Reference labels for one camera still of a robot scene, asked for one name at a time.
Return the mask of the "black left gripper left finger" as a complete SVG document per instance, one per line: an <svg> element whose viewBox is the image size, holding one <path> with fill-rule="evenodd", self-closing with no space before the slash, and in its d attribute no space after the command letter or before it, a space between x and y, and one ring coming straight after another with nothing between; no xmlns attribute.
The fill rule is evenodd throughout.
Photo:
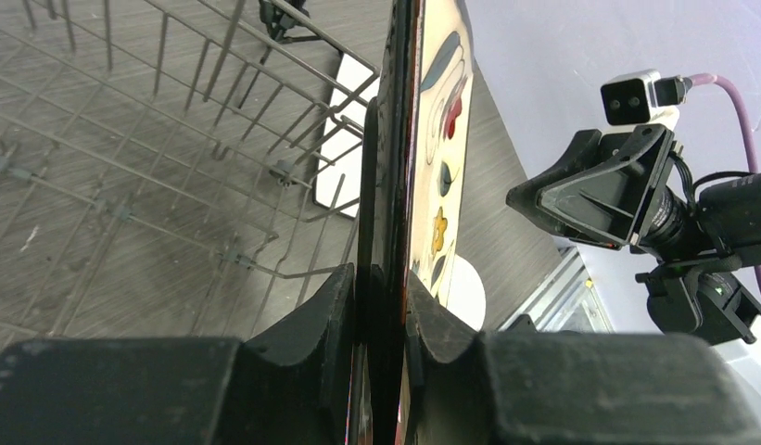
<svg viewBox="0 0 761 445"><path fill-rule="evenodd" d="M341 444L354 269L250 340L33 339L0 352L0 444Z"/></svg>

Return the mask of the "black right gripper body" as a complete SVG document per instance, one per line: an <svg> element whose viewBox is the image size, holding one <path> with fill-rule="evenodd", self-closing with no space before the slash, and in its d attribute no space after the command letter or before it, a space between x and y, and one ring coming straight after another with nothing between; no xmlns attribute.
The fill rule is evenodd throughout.
<svg viewBox="0 0 761 445"><path fill-rule="evenodd" d="M646 287L647 312L663 333L692 335L711 346L753 344L761 300L735 272L761 266L761 172L712 177L716 184L694 209L665 191L650 232L631 249L654 256L657 266L636 280Z"/></svg>

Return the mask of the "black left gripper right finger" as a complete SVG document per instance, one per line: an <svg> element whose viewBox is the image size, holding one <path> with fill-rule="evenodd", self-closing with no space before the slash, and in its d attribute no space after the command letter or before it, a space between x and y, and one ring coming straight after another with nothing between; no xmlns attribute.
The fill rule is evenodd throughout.
<svg viewBox="0 0 761 445"><path fill-rule="evenodd" d="M416 276L406 297L409 444L761 444L696 337L478 332Z"/></svg>

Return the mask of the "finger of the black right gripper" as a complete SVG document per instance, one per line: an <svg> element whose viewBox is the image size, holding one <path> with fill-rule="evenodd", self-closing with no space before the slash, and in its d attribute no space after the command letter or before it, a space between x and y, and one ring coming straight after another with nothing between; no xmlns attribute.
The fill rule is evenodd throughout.
<svg viewBox="0 0 761 445"><path fill-rule="evenodd" d="M674 143L662 124L580 130L549 169L511 188L506 204L550 235L618 250L651 232Z"/></svg>

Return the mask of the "square floral plate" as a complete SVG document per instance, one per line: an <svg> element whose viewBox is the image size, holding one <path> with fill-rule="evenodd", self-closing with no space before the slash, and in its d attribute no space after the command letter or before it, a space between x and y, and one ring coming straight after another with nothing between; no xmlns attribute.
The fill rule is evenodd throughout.
<svg viewBox="0 0 761 445"><path fill-rule="evenodd" d="M403 440L408 304L449 299L474 78L464 2L393 3L364 121L351 444Z"/></svg>

